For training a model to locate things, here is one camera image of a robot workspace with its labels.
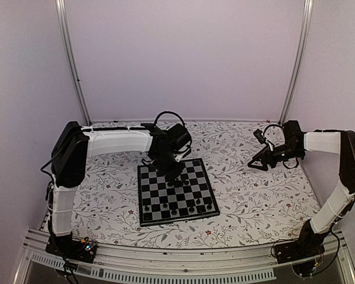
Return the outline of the black chess piece cluster piece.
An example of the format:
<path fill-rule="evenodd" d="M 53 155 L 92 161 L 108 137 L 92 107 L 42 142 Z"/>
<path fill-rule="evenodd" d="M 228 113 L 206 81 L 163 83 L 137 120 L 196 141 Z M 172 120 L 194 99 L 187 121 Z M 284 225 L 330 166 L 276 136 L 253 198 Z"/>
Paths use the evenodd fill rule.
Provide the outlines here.
<path fill-rule="evenodd" d="M 167 182 L 168 187 L 180 188 L 189 185 L 189 179 L 170 179 Z"/>

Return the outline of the black and grey chessboard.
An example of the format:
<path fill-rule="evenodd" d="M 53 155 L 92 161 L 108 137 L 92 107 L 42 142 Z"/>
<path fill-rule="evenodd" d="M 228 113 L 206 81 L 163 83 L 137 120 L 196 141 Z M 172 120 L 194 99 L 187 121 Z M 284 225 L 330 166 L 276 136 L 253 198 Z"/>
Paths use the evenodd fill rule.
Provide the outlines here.
<path fill-rule="evenodd" d="M 189 179 L 189 185 L 180 188 L 168 187 L 163 176 L 152 165 L 143 165 L 137 168 L 138 179 L 138 214 L 141 227 L 170 224 L 176 221 L 198 220 L 220 215 L 220 209 L 215 199 L 214 191 L 209 181 L 204 162 L 201 158 L 184 160 L 184 169 L 178 179 Z M 201 198 L 202 205 L 196 200 Z M 206 201 L 212 199 L 212 209 L 206 209 Z M 152 205 L 159 204 L 159 211 L 152 211 Z M 149 205 L 153 215 L 151 221 L 144 221 L 144 206 Z M 189 208 L 194 207 L 195 212 L 190 213 Z M 177 215 L 172 216 L 171 210 L 175 208 Z"/>

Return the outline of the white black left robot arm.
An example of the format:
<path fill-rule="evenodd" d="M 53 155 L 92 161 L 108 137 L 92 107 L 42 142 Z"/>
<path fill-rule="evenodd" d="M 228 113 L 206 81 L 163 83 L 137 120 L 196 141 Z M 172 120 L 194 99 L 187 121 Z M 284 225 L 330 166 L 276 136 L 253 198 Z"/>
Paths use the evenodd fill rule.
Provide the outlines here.
<path fill-rule="evenodd" d="M 83 127 L 68 122 L 46 165 L 51 167 L 50 234 L 53 247 L 64 257 L 76 252 L 69 237 L 75 193 L 83 182 L 86 160 L 90 157 L 122 152 L 146 153 L 154 166 L 168 181 L 183 171 L 181 159 L 191 150 L 192 136 L 185 125 L 177 123 L 167 130 L 154 123 L 138 127 Z"/>

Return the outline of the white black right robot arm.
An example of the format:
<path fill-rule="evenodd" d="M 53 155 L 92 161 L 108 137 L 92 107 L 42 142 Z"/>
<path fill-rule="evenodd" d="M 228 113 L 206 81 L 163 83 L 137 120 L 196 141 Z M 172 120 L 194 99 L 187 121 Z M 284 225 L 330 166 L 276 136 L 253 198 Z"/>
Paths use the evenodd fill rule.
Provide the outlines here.
<path fill-rule="evenodd" d="M 277 159 L 274 159 L 275 167 L 271 167 L 267 162 L 260 162 L 260 166 L 257 169 L 252 166 L 252 164 L 256 160 L 262 160 L 262 158 L 259 157 L 259 153 L 262 152 L 265 147 L 268 147 L 269 152 L 271 153 L 277 147 L 286 144 L 283 124 L 273 122 L 268 124 L 263 121 L 260 124 L 256 124 L 256 128 L 250 131 L 250 135 L 251 141 L 257 144 L 258 149 L 247 158 L 246 165 L 248 169 L 256 170 L 259 173 L 271 173 L 273 170 L 277 171 L 279 169 L 287 171 L 301 169 L 305 178 L 308 179 L 308 187 L 313 190 L 315 200 L 319 203 L 319 209 L 313 216 L 305 217 L 301 221 L 298 227 L 298 234 L 301 233 L 305 223 L 317 218 L 318 222 L 323 222 L 328 228 L 339 228 L 348 242 L 355 243 L 355 200 L 351 211 L 345 212 L 342 218 L 340 217 L 341 214 L 336 212 L 334 204 L 328 211 L 330 214 L 335 213 L 333 220 L 326 222 L 324 215 L 320 214 L 321 209 L 327 204 L 328 198 L 333 194 L 334 190 L 341 182 L 339 169 L 342 156 L 338 153 L 313 148 L 304 150 L 304 158 L 300 155 L 291 155 L 289 159 L 285 158 L 284 160 L 278 157 Z"/>

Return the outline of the floral patterned table mat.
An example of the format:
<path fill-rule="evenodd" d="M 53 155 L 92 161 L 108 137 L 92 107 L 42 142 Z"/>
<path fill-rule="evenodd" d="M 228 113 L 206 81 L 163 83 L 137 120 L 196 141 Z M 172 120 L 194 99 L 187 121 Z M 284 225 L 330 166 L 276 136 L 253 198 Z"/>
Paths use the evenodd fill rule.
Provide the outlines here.
<path fill-rule="evenodd" d="M 304 171 L 295 162 L 266 172 L 247 163 L 262 146 L 257 122 L 188 122 L 191 159 L 206 173 L 183 173 L 181 188 L 150 186 L 150 202 L 138 199 L 140 153 L 103 154 L 87 159 L 71 217 L 75 238 L 119 246 L 197 249 L 271 243 L 297 238 L 319 211 Z"/>

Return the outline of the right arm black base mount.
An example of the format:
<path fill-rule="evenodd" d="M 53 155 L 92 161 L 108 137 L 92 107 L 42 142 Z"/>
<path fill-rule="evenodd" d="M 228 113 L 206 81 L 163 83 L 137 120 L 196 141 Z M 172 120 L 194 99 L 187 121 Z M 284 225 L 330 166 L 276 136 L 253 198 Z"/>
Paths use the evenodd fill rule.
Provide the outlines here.
<path fill-rule="evenodd" d="M 314 233 L 308 220 L 302 226 L 297 240 L 272 245 L 271 255 L 279 264 L 319 256 L 319 260 L 311 259 L 293 265 L 293 272 L 297 276 L 313 276 L 325 252 L 323 242 L 328 234 L 329 231 L 322 234 Z"/>

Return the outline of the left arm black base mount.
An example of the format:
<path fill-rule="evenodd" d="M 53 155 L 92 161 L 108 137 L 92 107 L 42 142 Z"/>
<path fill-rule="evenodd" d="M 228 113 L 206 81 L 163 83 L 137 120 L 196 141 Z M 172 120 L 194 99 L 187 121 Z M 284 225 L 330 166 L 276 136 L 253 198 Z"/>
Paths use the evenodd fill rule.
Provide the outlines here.
<path fill-rule="evenodd" d="M 93 263 L 97 244 L 95 240 L 91 240 L 89 237 L 75 240 L 72 238 L 72 233 L 57 237 L 51 232 L 46 245 L 46 252 L 68 260 Z"/>

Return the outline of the right rear aluminium frame post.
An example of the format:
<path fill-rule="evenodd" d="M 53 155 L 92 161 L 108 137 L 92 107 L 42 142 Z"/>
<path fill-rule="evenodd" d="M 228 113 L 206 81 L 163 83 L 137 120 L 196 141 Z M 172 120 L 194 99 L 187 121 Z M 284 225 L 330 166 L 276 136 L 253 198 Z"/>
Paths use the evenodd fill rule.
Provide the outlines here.
<path fill-rule="evenodd" d="M 283 124 L 287 120 L 290 108 L 292 106 L 293 97 L 296 91 L 296 87 L 298 84 L 299 75 L 301 71 L 301 66 L 304 59 L 306 42 L 308 40 L 308 34 L 310 31 L 313 5 L 314 5 L 313 0 L 304 1 L 301 27 L 300 27 L 299 37 L 298 37 L 298 46 L 296 49 L 295 60 L 293 63 L 293 69 L 289 79 L 285 100 L 283 102 L 282 112 L 279 117 L 279 122 L 278 122 L 279 124 Z"/>

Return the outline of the aluminium frame post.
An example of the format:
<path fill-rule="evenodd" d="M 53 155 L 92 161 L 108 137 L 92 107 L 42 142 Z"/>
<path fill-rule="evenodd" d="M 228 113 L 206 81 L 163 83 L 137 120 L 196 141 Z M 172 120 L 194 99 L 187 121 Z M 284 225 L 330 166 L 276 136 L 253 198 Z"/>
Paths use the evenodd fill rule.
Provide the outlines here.
<path fill-rule="evenodd" d="M 73 46 L 70 37 L 69 25 L 67 20 L 66 3 L 64 0 L 56 0 L 56 11 L 60 26 L 60 32 L 62 35 L 62 42 L 64 45 L 67 63 L 69 65 L 70 74 L 72 77 L 73 87 L 75 89 L 78 105 L 83 116 L 83 120 L 86 125 L 91 125 L 92 120 L 89 115 L 88 106 L 83 94 L 82 86 L 80 83 L 80 76 L 78 73 L 76 60 L 73 54 Z"/>
<path fill-rule="evenodd" d="M 308 34 L 310 31 L 313 5 L 314 5 L 313 0 L 304 1 L 301 27 L 300 27 L 299 37 L 298 37 L 298 46 L 296 49 L 295 60 L 293 63 L 293 69 L 289 79 L 285 100 L 283 102 L 282 112 L 279 117 L 279 122 L 278 122 L 279 124 L 283 124 L 287 120 L 290 108 L 292 106 L 293 97 L 296 91 L 296 87 L 298 84 L 299 75 L 301 71 L 301 66 L 304 59 L 306 42 L 308 40 Z"/>

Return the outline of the left rear aluminium frame post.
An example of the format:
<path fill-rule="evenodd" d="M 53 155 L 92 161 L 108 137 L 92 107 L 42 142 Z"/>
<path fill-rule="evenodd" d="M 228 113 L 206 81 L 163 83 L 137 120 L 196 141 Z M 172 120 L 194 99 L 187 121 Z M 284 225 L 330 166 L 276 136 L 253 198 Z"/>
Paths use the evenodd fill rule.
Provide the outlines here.
<path fill-rule="evenodd" d="M 62 35 L 62 42 L 64 45 L 67 63 L 69 65 L 70 74 L 72 77 L 73 87 L 75 89 L 78 105 L 83 116 L 83 120 L 86 125 L 91 125 L 92 120 L 89 115 L 88 106 L 83 94 L 82 86 L 80 83 L 80 76 L 78 73 L 76 60 L 73 54 L 73 46 L 70 37 L 69 25 L 67 20 L 66 3 L 64 0 L 56 0 L 56 11 L 60 26 L 60 32 Z"/>

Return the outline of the front aluminium frame rail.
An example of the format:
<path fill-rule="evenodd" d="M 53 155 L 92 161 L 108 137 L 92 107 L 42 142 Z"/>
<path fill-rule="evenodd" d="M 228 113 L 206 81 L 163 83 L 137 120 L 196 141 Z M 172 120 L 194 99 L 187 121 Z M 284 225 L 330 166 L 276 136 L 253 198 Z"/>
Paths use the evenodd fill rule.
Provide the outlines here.
<path fill-rule="evenodd" d="M 355 268 L 341 231 L 316 256 L 282 263 L 284 242 L 232 248 L 163 249 L 98 244 L 92 263 L 46 252 L 47 233 L 30 229 L 14 283 L 355 283 Z"/>

